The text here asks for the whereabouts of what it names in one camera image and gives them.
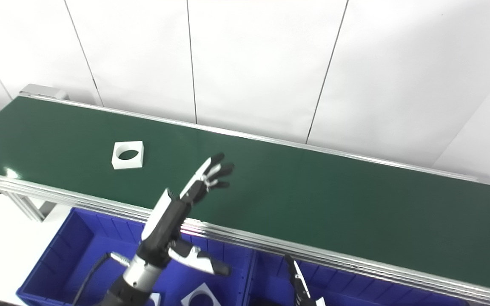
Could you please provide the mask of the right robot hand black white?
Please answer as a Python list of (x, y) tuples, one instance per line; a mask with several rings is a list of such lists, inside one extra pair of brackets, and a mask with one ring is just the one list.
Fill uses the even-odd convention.
[(289, 281), (294, 291), (295, 306), (325, 306), (324, 298), (313, 300), (309, 292), (307, 283), (297, 261), (288, 254), (284, 255), (284, 260), (288, 266), (290, 275)]

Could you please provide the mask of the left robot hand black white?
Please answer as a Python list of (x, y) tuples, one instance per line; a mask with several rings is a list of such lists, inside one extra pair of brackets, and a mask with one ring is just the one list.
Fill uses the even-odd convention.
[(229, 176), (233, 163), (223, 163), (224, 153), (218, 153), (200, 165), (182, 191), (175, 195), (165, 189), (158, 199), (142, 232), (136, 255), (146, 266), (165, 269), (171, 260), (212, 275), (229, 276), (231, 267), (212, 259), (208, 252), (181, 238), (180, 230), (193, 207), (213, 189), (229, 187), (220, 178)]

